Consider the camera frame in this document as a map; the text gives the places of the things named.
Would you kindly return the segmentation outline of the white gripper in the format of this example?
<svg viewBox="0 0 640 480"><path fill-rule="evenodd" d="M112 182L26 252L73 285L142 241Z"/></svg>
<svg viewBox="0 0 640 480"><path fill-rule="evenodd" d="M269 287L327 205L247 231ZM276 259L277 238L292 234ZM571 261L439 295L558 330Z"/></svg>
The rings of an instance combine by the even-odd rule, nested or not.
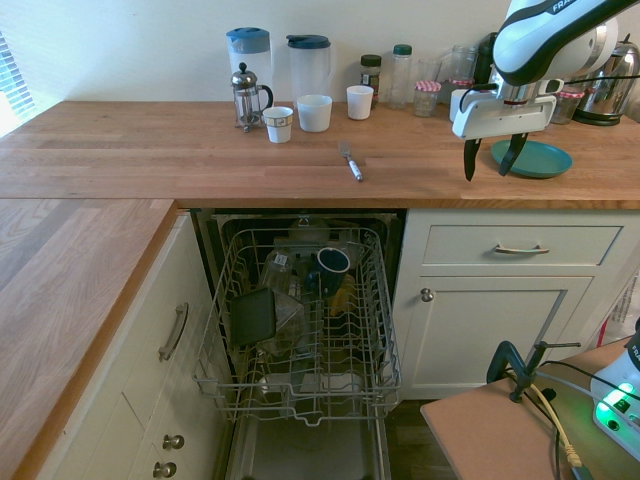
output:
<svg viewBox="0 0 640 480"><path fill-rule="evenodd" d="M556 98L540 96L520 105L508 105L493 92L452 93L452 131L464 143L464 173L471 181L476 169L476 156L482 139L512 135L500 163L499 174L512 169L527 141L528 132L544 130L553 115Z"/></svg>

